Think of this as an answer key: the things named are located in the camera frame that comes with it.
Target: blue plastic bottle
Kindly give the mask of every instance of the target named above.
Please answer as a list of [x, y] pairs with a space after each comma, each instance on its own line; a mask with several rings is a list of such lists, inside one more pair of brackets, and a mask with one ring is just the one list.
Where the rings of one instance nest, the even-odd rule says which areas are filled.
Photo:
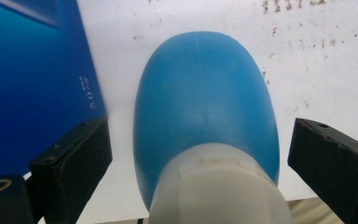
[[278, 181], [278, 134], [266, 84], [248, 51], [227, 35], [186, 33], [159, 46], [139, 85], [133, 134], [148, 209], [167, 163], [202, 144], [238, 148]]

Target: white paper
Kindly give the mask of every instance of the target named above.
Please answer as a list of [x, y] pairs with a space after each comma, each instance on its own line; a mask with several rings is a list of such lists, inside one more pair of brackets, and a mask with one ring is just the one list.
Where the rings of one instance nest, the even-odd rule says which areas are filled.
[[138, 84], [168, 38], [216, 31], [238, 40], [268, 84], [281, 147], [286, 200], [314, 197], [287, 166], [295, 118], [358, 140], [358, 1], [78, 0], [109, 114], [113, 162], [79, 223], [146, 217], [134, 174], [132, 123]]

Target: blue plastic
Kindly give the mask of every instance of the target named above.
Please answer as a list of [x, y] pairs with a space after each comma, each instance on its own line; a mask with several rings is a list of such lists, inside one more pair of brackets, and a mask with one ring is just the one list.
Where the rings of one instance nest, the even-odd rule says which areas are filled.
[[248, 51], [227, 35], [177, 35], [154, 52], [139, 85], [133, 134], [147, 208], [164, 166], [198, 144], [240, 148], [278, 181], [278, 133], [267, 86]]
[[0, 175], [26, 174], [75, 125], [106, 114], [77, 2], [57, 8], [60, 30], [0, 7]]

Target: stain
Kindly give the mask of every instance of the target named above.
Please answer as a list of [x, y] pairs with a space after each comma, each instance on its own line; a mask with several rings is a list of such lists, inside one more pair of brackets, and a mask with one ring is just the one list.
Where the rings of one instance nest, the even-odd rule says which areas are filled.
[[272, 36], [275, 36], [275, 34], [277, 33], [277, 29], [278, 29], [278, 27], [274, 27], [274, 29], [272, 29]]
[[324, 0], [310, 0], [310, 5], [312, 7], [323, 4], [326, 4]]
[[279, 1], [280, 1], [280, 0], [274, 0], [274, 3], [275, 3], [275, 12], [280, 12], [280, 11], [281, 11], [281, 7], [279, 6]]
[[142, 35], [134, 35], [132, 38], [133, 40], [136, 40], [136, 39], [143, 39], [144, 37]]
[[290, 0], [286, 0], [286, 10], [292, 10], [292, 3], [290, 3]]
[[357, 36], [358, 36], [358, 34], [356, 33], [355, 30], [353, 30], [353, 36], [354, 36], [354, 37], [357, 37]]
[[327, 135], [326, 133], [324, 134], [324, 140], [332, 142], [334, 141], [329, 135]]
[[299, 42], [300, 42], [300, 47], [301, 47], [302, 49], [305, 49], [304, 40], [303, 40], [303, 39], [300, 39]]
[[269, 1], [268, 0], [264, 0], [263, 8], [264, 8], [264, 14], [267, 14], [267, 12], [269, 11]]

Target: white base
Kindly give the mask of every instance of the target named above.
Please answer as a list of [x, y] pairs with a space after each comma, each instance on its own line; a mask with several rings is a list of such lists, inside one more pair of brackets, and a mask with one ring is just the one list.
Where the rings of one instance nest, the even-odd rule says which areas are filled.
[[192, 147], [161, 173], [150, 224], [291, 223], [275, 184], [245, 152], [223, 144]]

